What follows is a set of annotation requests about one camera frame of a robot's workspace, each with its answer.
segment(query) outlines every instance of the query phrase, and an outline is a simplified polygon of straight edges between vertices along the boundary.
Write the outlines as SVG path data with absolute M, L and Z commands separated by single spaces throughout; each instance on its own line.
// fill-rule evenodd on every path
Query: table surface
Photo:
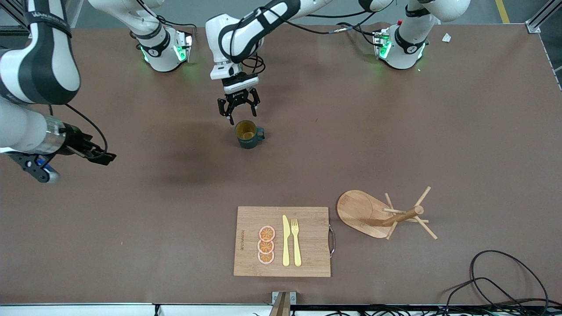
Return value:
M 62 179 L 50 186 L 0 157 L 2 303 L 260 303 L 279 290 L 307 304 L 444 303 L 485 249 L 520 258 L 562 299 L 562 94 L 523 25 L 436 26 L 404 71 L 376 61 L 358 34 L 282 26 L 261 52 L 253 120 L 267 139 L 253 150 L 218 113 L 204 30 L 192 63 L 166 74 L 128 30 L 73 33 L 82 88 L 71 104 L 117 159 L 56 157 Z M 94 134 L 63 107 L 55 115 Z M 371 238 L 336 214 L 350 189 L 408 209 L 426 186 L 422 217 L 437 241 L 415 223 Z M 233 276 L 240 205 L 328 206 L 332 277 Z M 542 295 L 505 258 L 484 256 L 476 274 L 513 296 Z M 466 289 L 452 302 L 483 301 Z

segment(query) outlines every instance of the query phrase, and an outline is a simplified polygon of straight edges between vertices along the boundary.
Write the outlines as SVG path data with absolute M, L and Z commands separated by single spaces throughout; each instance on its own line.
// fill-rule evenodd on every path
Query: yellow floor line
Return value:
M 501 22 L 509 23 L 509 17 L 507 16 L 507 11 L 505 11 L 504 1 L 496 0 L 497 10 L 500 12 Z

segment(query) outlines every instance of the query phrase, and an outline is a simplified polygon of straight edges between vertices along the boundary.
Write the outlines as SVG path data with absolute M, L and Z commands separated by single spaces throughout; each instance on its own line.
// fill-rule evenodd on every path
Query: yellow knife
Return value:
M 291 227 L 289 220 L 283 215 L 283 265 L 289 266 L 289 236 L 291 235 Z

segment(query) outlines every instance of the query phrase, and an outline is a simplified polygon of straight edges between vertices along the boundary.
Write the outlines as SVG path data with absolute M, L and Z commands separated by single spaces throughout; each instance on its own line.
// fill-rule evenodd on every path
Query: mug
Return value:
M 240 146 L 245 149 L 252 149 L 257 146 L 257 144 L 265 139 L 264 129 L 257 127 L 252 121 L 244 120 L 238 122 L 234 128 L 236 137 Z

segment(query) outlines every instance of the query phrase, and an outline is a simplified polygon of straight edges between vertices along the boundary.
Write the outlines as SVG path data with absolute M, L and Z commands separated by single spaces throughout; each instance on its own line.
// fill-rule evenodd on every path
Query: yellow fork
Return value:
M 294 264 L 297 267 L 300 267 L 302 264 L 301 259 L 301 248 L 298 246 L 298 220 L 291 219 L 291 233 L 293 233 L 294 237 Z

